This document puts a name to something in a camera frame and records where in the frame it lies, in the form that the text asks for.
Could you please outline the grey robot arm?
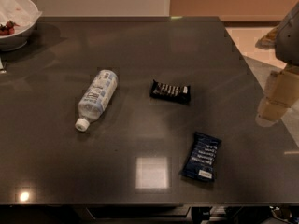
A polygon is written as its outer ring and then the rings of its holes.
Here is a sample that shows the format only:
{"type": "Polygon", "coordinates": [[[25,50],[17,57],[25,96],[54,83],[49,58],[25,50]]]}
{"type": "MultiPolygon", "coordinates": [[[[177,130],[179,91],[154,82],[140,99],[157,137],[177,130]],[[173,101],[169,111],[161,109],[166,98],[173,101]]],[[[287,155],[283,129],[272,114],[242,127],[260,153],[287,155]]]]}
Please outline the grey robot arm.
{"type": "Polygon", "coordinates": [[[271,127],[299,100],[299,3],[280,22],[275,37],[275,55],[286,66],[268,76],[256,122],[271,127]]]}

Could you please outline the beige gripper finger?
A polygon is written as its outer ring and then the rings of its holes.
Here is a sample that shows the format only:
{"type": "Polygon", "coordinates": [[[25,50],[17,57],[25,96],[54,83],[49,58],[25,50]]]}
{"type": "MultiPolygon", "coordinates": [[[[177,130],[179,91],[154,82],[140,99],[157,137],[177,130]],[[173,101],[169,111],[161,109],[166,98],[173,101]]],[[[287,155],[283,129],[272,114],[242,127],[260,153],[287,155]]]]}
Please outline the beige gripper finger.
{"type": "Polygon", "coordinates": [[[262,127],[271,127],[285,115],[288,107],[281,104],[272,103],[264,97],[259,103],[255,121],[262,127]]]}

